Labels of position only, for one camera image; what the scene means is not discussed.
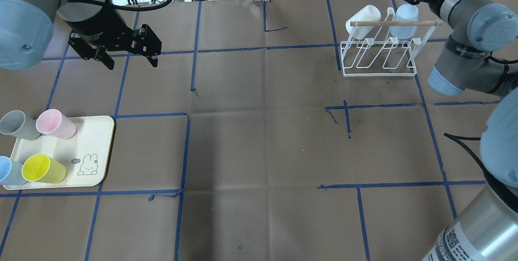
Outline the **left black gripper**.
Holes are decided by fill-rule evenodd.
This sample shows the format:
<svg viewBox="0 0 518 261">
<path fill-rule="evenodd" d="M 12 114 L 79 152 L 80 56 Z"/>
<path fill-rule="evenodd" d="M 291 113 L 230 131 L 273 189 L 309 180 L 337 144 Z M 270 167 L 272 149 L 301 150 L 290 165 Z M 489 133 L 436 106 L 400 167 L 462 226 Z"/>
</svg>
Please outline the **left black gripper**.
<svg viewBox="0 0 518 261">
<path fill-rule="evenodd" d="M 112 8 L 102 8 L 98 14 L 85 21 L 68 21 L 72 32 L 68 43 L 83 59 L 94 59 L 107 69 L 113 70 L 115 62 L 109 51 L 127 51 L 145 56 L 151 66 L 158 66 L 162 42 L 152 30 L 143 24 L 138 29 L 130 28 Z"/>
</svg>

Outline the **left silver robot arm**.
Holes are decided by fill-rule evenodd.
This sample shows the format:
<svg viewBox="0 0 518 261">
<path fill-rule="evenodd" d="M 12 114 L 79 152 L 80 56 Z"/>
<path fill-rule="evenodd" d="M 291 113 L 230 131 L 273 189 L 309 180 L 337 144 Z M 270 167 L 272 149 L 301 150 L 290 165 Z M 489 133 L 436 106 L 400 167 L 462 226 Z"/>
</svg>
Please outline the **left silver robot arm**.
<svg viewBox="0 0 518 261">
<path fill-rule="evenodd" d="M 138 11 L 110 0 L 1 0 L 1 68 L 21 71 L 39 64 L 60 17 L 70 28 L 68 44 L 83 60 L 114 68 L 111 51 L 141 55 L 157 67 L 161 40 L 149 25 L 133 30 L 119 11 Z"/>
</svg>

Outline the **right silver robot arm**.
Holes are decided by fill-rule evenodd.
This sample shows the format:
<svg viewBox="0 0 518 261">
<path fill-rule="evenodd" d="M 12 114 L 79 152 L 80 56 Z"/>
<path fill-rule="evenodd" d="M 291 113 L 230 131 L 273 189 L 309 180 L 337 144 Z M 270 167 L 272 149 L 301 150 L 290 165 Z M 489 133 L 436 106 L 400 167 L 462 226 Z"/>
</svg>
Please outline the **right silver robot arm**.
<svg viewBox="0 0 518 261">
<path fill-rule="evenodd" d="M 439 233 L 424 261 L 516 261 L 517 259 L 517 61 L 493 57 L 517 38 L 517 15 L 491 0 L 425 2 L 453 30 L 429 75 L 429 86 L 446 96 L 465 89 L 501 97 L 479 138 L 480 157 L 467 138 L 446 134 L 476 161 L 485 187 Z"/>
</svg>

